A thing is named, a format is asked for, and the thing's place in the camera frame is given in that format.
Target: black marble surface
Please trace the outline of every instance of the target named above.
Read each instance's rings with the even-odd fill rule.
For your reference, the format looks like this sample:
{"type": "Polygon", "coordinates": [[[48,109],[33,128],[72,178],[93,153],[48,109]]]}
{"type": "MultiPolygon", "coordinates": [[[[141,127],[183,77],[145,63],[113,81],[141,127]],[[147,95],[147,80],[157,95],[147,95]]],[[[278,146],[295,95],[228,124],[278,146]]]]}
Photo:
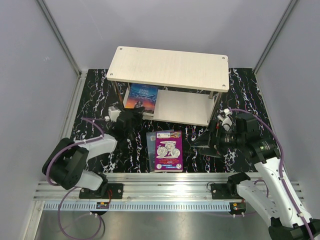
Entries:
{"type": "MultiPolygon", "coordinates": [[[[90,123],[81,121],[81,117],[101,118],[108,115],[110,106],[118,107],[116,94],[111,83],[106,79],[107,69],[90,69],[88,71],[81,95],[77,115],[74,121],[71,138],[74,140],[89,139],[99,136],[99,132],[90,123]]],[[[270,126],[268,115],[260,94],[260,90],[251,68],[231,68],[229,70],[230,89],[224,94],[219,110],[225,108],[245,109],[258,115],[270,126]]],[[[124,96],[126,83],[119,83],[121,94],[124,96]]],[[[162,87],[173,91],[209,94],[208,91],[177,89],[162,87]]],[[[100,123],[107,131],[109,122],[100,123]]],[[[146,132],[160,130],[181,130],[183,134],[183,172],[256,172],[253,164],[247,161],[236,149],[229,149],[223,158],[199,155],[191,147],[192,142],[204,131],[203,126],[185,125],[171,122],[144,120],[134,129],[135,141],[127,141],[127,146],[113,153],[100,155],[87,161],[86,168],[90,171],[104,173],[147,173],[149,171],[146,132]]],[[[261,135],[270,136],[268,130],[260,125],[261,135]]]]}

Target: purple book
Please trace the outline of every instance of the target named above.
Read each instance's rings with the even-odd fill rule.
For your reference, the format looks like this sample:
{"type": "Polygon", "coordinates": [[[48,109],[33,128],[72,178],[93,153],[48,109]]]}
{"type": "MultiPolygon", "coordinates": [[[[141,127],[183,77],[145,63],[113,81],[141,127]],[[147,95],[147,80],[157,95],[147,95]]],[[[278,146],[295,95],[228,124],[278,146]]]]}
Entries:
{"type": "Polygon", "coordinates": [[[156,133],[154,165],[155,172],[182,172],[181,131],[156,133]]]}

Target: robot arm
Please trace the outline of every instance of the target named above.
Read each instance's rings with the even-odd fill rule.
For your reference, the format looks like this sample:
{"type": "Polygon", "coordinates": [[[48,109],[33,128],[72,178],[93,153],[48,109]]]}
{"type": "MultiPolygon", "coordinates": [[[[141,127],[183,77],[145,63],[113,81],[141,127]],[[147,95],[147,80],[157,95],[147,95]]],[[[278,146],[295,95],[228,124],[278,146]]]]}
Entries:
{"type": "Polygon", "coordinates": [[[272,193],[274,203],[262,194],[243,172],[230,176],[227,188],[232,196],[245,199],[258,212],[268,226],[271,239],[310,239],[302,217],[313,236],[317,236],[320,233],[320,220],[312,219],[311,214],[304,208],[287,174],[283,172],[283,178],[279,175],[280,153],[274,141],[260,136],[257,120],[248,113],[236,116],[236,130],[233,131],[230,124],[224,124],[231,122],[228,120],[229,114],[226,109],[223,115],[218,116],[219,121],[211,122],[203,135],[195,141],[194,147],[199,148],[200,154],[216,158],[222,158],[228,148],[237,148],[253,162],[272,193]],[[298,205],[300,214],[288,196],[282,179],[298,205]]]}
{"type": "Polygon", "coordinates": [[[96,196],[104,196],[107,189],[108,180],[101,173],[84,170],[87,160],[101,154],[113,152],[122,142],[127,139],[134,139],[133,128],[142,120],[144,107],[136,109],[118,110],[109,107],[109,117],[112,126],[108,134],[103,138],[94,137],[82,141],[72,141],[69,138],[60,140],[56,148],[51,153],[48,160],[42,167],[42,173],[47,173],[47,168],[54,157],[57,157],[53,163],[49,177],[64,189],[69,190],[73,187],[86,188],[97,191],[96,196]],[[57,154],[75,143],[84,142],[65,150],[62,154],[57,154]]]}

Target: shelf top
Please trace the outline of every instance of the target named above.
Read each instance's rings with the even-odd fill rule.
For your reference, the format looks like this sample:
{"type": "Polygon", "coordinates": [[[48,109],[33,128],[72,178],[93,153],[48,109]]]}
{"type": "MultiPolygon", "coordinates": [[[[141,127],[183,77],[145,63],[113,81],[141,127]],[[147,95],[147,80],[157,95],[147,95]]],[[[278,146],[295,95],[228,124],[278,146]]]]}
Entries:
{"type": "Polygon", "coordinates": [[[119,46],[107,73],[110,81],[227,92],[226,55],[119,46]]]}

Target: black mounting plate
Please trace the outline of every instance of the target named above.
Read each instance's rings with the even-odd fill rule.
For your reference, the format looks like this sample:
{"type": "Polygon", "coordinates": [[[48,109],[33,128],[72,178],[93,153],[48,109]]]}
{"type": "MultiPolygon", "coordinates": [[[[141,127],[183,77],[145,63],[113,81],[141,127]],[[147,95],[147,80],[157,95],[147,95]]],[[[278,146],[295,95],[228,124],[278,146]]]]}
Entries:
{"type": "Polygon", "coordinates": [[[122,199],[124,193],[124,185],[122,183],[108,183],[106,193],[102,197],[96,196],[96,191],[92,191],[88,188],[82,188],[80,190],[79,199],[109,199],[108,191],[111,190],[111,199],[122,199]]]}
{"type": "Polygon", "coordinates": [[[228,191],[226,183],[212,183],[210,184],[210,192],[213,200],[225,199],[242,199],[241,197],[234,197],[228,191]]]}

